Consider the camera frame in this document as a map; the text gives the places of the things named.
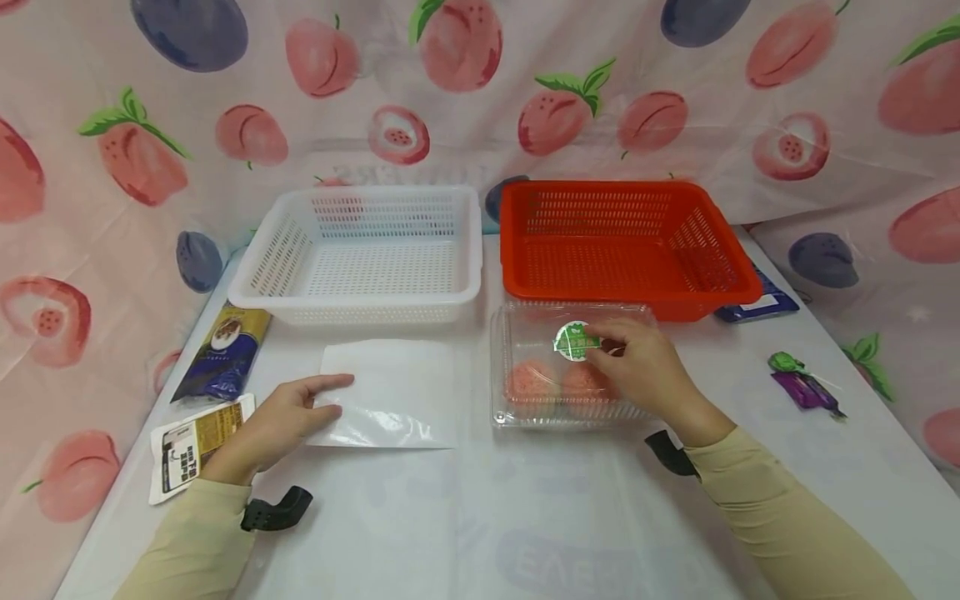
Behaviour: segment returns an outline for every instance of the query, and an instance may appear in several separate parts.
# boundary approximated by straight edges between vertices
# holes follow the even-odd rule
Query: red plastic basket
[[[510,183],[500,262],[517,298],[644,302],[660,321],[697,321],[761,293],[723,214],[684,181]]]

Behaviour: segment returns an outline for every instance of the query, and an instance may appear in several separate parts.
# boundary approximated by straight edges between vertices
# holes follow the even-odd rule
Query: snack package
[[[236,401],[154,429],[150,434],[154,454],[150,504],[159,504],[186,490],[217,448],[250,418],[255,408],[253,394],[244,394]]]
[[[269,324],[267,311],[237,308],[227,302],[171,401],[238,398]]]
[[[586,358],[622,350],[584,326],[613,317],[655,324],[642,304],[509,302],[492,318],[492,419],[499,427],[578,429],[645,420]]]
[[[777,287],[763,272],[754,265],[756,275],[763,285],[763,295],[753,304],[734,304],[723,306],[713,314],[727,323],[748,323],[759,319],[777,317],[795,313],[800,306],[789,295]]]

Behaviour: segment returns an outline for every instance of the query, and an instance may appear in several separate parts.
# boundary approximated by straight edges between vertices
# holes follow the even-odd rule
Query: white plastic basket
[[[470,187],[320,187],[276,200],[228,297],[294,325],[451,323],[482,261]]]

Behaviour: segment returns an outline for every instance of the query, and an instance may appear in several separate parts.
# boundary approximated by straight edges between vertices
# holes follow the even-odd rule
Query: clear plastic container
[[[584,356],[586,348],[622,349],[583,333],[584,324],[614,317],[656,324],[643,304],[511,301],[497,310],[490,338],[494,425],[581,429],[647,419]]]

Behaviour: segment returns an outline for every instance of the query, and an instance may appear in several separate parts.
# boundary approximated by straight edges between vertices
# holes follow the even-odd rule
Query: plastic food container
[[[645,303],[660,321],[697,321],[761,293],[723,214],[684,181],[510,183],[500,262],[517,298]]]
[[[497,310],[490,338],[493,424],[578,429],[646,419],[584,356],[586,348],[621,347],[583,333],[584,324],[612,317],[655,323],[644,305],[508,302]]]
[[[470,187],[312,188],[276,200],[228,297],[293,325],[451,323],[482,261]]]

